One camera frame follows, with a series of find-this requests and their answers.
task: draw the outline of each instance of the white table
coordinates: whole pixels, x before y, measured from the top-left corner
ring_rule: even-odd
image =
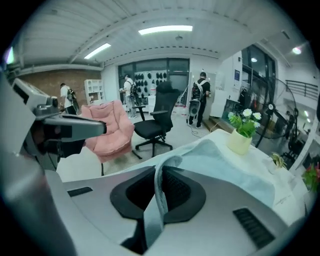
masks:
[[[250,145],[249,151],[246,155],[238,155],[234,153],[227,147],[229,135],[230,134],[228,132],[222,129],[217,129],[207,136],[198,139],[192,144],[196,145],[202,140],[211,140],[216,144],[224,157],[228,159],[234,166],[238,167],[244,172],[248,172],[260,177],[263,180],[271,182],[275,190],[272,209],[288,226],[299,218],[303,217],[304,202],[297,201],[296,196],[289,185],[289,182],[294,178],[294,176],[286,169],[280,169],[276,174],[271,174],[265,165],[266,159],[269,156],[252,145]],[[168,153],[157,155],[152,158],[152,161],[161,159]],[[143,162],[143,164],[148,165],[148,162],[150,161],[151,159]]]

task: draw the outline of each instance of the white wall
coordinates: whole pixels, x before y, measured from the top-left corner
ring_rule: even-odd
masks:
[[[314,64],[309,63],[293,63],[291,67],[286,68],[285,79],[320,85],[319,71]]]
[[[111,102],[120,100],[118,66],[115,64],[105,67],[101,71],[105,100]]]
[[[194,74],[195,79],[198,78],[202,69],[206,73],[216,73],[220,64],[221,61],[217,58],[201,55],[190,56],[190,71]]]
[[[235,70],[240,71],[239,86],[235,86]],[[218,69],[217,84],[221,83],[221,88],[228,92],[228,98],[238,100],[242,81],[242,52],[239,51],[233,56],[225,59]]]

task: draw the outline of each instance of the white ceiling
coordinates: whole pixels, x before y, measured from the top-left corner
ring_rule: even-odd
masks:
[[[138,33],[163,25],[192,25],[193,31]],[[14,50],[22,68],[108,65],[142,51],[156,54],[164,49],[224,60],[263,38],[286,55],[304,42],[292,28],[282,11],[266,0],[50,0],[27,23]],[[281,30],[292,32],[290,43]],[[105,43],[111,47],[84,59]]]

